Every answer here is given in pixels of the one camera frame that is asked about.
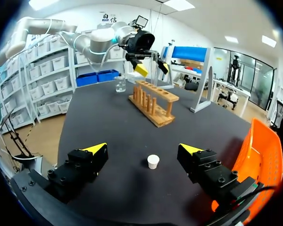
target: wooden test tube rack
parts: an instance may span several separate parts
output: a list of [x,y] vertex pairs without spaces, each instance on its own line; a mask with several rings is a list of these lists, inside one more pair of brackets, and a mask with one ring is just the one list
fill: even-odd
[[[139,86],[134,86],[133,95],[129,96],[129,100],[157,127],[165,126],[171,123],[175,117],[171,115],[173,102],[179,100],[179,97],[160,89],[146,81],[135,81]],[[143,88],[147,88],[159,97],[167,101],[167,109],[163,109],[156,103],[156,98],[147,95]]]

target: black table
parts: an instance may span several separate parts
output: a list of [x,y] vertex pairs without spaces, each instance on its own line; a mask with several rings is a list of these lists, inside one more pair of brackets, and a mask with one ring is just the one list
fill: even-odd
[[[58,164],[67,153],[106,142],[109,160],[93,184],[68,205],[79,213],[126,223],[199,225],[212,214],[211,200],[193,184],[177,161],[179,143],[210,148],[232,167],[250,124],[212,103],[194,114],[195,95],[174,88],[178,95],[175,121],[157,128],[129,100],[133,84],[116,93],[114,82],[78,88],[66,115],[58,149]],[[166,107],[163,100],[158,104]],[[156,170],[146,158],[157,154]]]

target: blue storage bin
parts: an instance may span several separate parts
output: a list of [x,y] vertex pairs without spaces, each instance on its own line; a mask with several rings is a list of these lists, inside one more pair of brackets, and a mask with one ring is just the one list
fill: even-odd
[[197,73],[202,73],[202,70],[200,70],[200,69],[197,69],[197,68],[193,68],[193,71],[195,71],[195,72],[197,72]]
[[98,81],[111,81],[114,80],[115,77],[119,75],[119,72],[117,70],[107,70],[107,71],[101,71],[98,73]]
[[96,72],[82,74],[76,78],[76,85],[78,87],[94,84],[97,82],[98,82],[98,77],[96,75]]

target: orange basket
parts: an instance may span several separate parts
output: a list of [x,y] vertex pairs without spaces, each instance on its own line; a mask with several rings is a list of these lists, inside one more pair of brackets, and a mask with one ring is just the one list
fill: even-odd
[[[253,119],[233,170],[238,171],[239,182],[252,177],[264,186],[277,186],[283,175],[283,156],[278,135],[258,119]],[[245,224],[255,217],[273,192],[267,190],[258,195],[249,207],[250,216],[244,221]],[[217,207],[218,203],[213,201],[212,210],[215,211]]]

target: white paper cup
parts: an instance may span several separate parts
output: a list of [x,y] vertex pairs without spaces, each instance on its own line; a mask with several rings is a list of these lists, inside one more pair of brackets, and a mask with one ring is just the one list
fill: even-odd
[[159,162],[159,157],[155,154],[149,155],[148,158],[148,166],[151,170],[156,169],[157,164]]

